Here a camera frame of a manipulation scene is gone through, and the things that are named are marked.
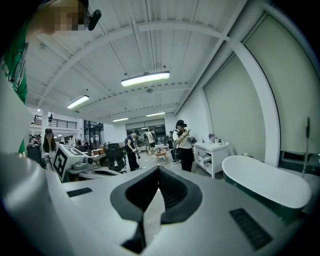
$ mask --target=long hair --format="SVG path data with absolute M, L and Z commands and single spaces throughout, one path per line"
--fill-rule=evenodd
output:
M 49 148 L 49 142 L 46 136 L 44 136 L 43 139 L 43 150 L 46 153 L 49 153 L 51 151 L 56 151 L 56 141 L 54 138 L 54 135 L 52 134 L 52 139 L 51 139 L 51 148 Z

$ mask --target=green cloth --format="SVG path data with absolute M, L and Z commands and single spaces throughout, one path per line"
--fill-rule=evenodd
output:
M 14 75 L 15 68 L 18 62 L 21 59 L 22 52 L 26 46 L 26 35 L 27 35 L 29 22 L 30 22 L 30 18 L 28 18 L 23 23 L 21 28 L 17 31 L 10 45 L 5 50 L 2 58 L 2 63 L 1 63 L 1 68 L 4 70 L 5 76 L 8 78 L 9 85 L 16 92 L 16 94 L 19 96 L 20 100 L 22 100 L 24 104 L 26 104 L 26 98 L 27 98 L 27 92 L 28 92 L 26 73 L 24 73 L 22 82 L 19 86 L 17 86 L 15 82 L 11 82 L 11 79 L 12 79 L 12 76 Z M 19 147 L 18 152 L 22 153 L 24 151 L 25 151 L 25 143 L 24 143 L 24 140 L 22 140 L 22 143 Z

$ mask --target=ceiling light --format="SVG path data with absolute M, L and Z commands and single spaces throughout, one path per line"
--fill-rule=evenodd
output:
M 74 107 L 78 106 L 79 104 L 89 100 L 89 96 L 84 95 L 80 99 L 76 100 L 74 103 L 71 103 L 67 108 L 68 109 L 73 109 Z
M 120 122 L 120 121 L 124 121 L 124 120 L 128 120 L 129 118 L 121 118 L 121 119 L 117 119 L 117 120 L 112 120 L 112 122 Z
M 147 117 L 153 117 L 153 116 L 157 116 L 157 115 L 163 115 L 165 114 L 166 112 L 161 112 L 161 113 L 155 113 L 155 114 L 147 114 L 146 116 Z
M 150 82 L 150 81 L 168 79 L 169 77 L 170 77 L 169 71 L 152 73 L 152 74 L 143 74 L 143 75 L 124 79 L 121 81 L 121 84 L 126 87 L 126 86 L 132 86 L 140 83 Z

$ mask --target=black pants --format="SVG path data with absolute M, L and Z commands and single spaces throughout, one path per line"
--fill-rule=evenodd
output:
M 128 156 L 128 162 L 129 162 L 129 166 L 130 166 L 130 171 L 134 171 L 135 169 L 138 169 L 140 166 L 137 163 L 137 159 L 136 159 L 136 153 L 130 152 L 130 153 L 126 153 L 126 155 Z
M 180 160 L 181 160 L 181 167 L 183 171 L 191 172 L 192 169 L 192 162 L 194 161 L 194 153 L 192 148 L 177 148 L 177 151 L 180 151 Z

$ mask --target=black chair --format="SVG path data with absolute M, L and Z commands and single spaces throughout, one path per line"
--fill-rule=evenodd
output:
M 110 150 L 114 150 L 114 149 L 118 149 L 118 148 L 120 148 L 118 143 L 109 143 L 108 144 L 108 149 L 110 149 Z
M 125 162 L 126 160 L 124 160 L 126 153 L 124 152 L 122 147 L 119 147 L 119 145 L 118 145 L 118 147 L 113 148 L 113 149 L 108 148 L 105 150 L 105 155 L 109 161 L 109 164 L 108 164 L 109 170 L 119 172 L 119 173 L 126 173 L 127 172 L 125 170 L 121 171 L 126 166 L 126 162 Z
M 36 161 L 42 168 L 45 168 L 45 164 L 42 161 L 41 149 L 38 145 L 28 145 L 26 147 L 27 157 Z

